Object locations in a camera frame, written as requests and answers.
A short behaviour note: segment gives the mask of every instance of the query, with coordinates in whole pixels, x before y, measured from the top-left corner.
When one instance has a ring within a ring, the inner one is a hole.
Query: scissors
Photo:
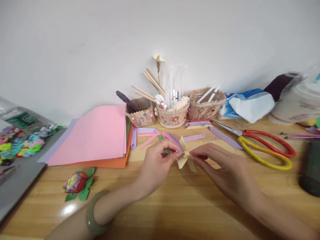
[[[287,142],[285,142],[281,138],[278,138],[278,137],[276,137],[276,136],[274,136],[274,135],[272,135],[270,133],[266,133],[266,132],[262,132],[262,131],[256,131],[256,130],[244,130],[242,132],[242,131],[239,131],[239,130],[237,130],[235,128],[231,128],[231,127],[228,127],[227,125],[219,123],[219,122],[217,122],[217,121],[215,121],[213,119],[211,119],[211,120],[213,122],[219,124],[221,127],[227,129],[232,134],[236,135],[237,136],[237,141],[240,143],[240,145],[243,147],[243,149],[250,156],[252,156],[254,159],[256,159],[258,162],[266,165],[267,167],[278,169],[278,170],[289,170],[289,169],[292,168],[292,162],[288,158],[294,157],[296,155],[296,152],[294,151],[294,149]],[[259,138],[258,136],[253,135],[252,133],[264,135],[264,136],[267,136],[267,137],[269,137],[271,139],[276,140],[278,143],[280,143],[282,146],[285,147],[285,149],[287,150],[288,153],[281,152],[279,149],[273,147],[271,144],[267,143],[266,141],[264,141],[263,139]],[[257,141],[261,142],[263,145],[268,147],[270,150],[266,149],[266,148],[263,148],[263,147],[260,147],[260,146],[258,146],[256,144],[248,141],[243,136],[251,137],[251,138],[256,139]],[[253,148],[256,148],[256,149],[258,149],[258,150],[260,150],[262,152],[266,152],[266,153],[269,153],[269,154],[271,154],[273,156],[276,156],[276,157],[280,158],[281,160],[284,161],[285,165],[284,166],[279,166],[279,165],[275,165],[275,164],[272,164],[272,163],[269,163],[269,162],[263,160],[262,158],[260,158],[257,155],[255,155],[248,148],[247,145],[249,145],[249,146],[251,146]]]

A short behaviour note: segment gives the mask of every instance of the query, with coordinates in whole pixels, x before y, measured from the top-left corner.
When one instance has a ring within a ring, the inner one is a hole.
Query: orange paper sheet
[[[86,166],[86,167],[124,168],[126,166],[128,155],[129,155],[131,137],[132,137],[132,123],[130,125],[130,130],[128,135],[127,153],[124,157],[113,158],[113,159],[102,159],[102,160],[95,160],[95,161],[88,161],[88,162],[79,162],[79,163],[73,163],[69,165]]]

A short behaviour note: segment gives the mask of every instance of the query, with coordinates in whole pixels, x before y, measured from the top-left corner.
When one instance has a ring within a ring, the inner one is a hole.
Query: pen holder
[[[197,101],[209,90],[210,88],[204,88],[199,90],[193,90],[189,93],[190,108],[188,111],[188,118],[191,120],[210,119],[216,116],[220,107],[226,102],[226,95],[218,91],[213,97],[212,101],[207,102],[211,96],[209,93],[202,103]]]
[[[146,98],[133,99],[131,102],[138,108],[139,112],[131,112],[126,107],[126,116],[128,116],[132,124],[139,127],[147,127],[154,124],[157,117],[154,114],[155,104]]]
[[[164,111],[159,106],[157,106],[158,118],[159,118],[160,124],[165,128],[180,127],[186,121],[188,107],[189,107],[189,101],[187,101],[187,104],[185,106],[174,111],[168,111],[168,110]]]

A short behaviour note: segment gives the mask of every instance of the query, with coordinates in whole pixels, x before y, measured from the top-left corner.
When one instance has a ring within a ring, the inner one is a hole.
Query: person's right hand
[[[236,205],[251,213],[260,207],[264,197],[248,170],[247,161],[222,147],[208,143],[190,151],[192,159],[214,182],[218,189]],[[211,167],[210,158],[221,168]]]

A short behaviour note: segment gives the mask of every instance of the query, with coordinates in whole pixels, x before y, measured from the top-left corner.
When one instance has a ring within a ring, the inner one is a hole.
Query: colorful paper flowers
[[[63,189],[68,195],[65,198],[65,202],[75,199],[79,193],[80,201],[87,200],[89,194],[89,187],[92,184],[94,174],[94,168],[90,168],[87,173],[77,171],[73,174],[69,180],[64,184]]]

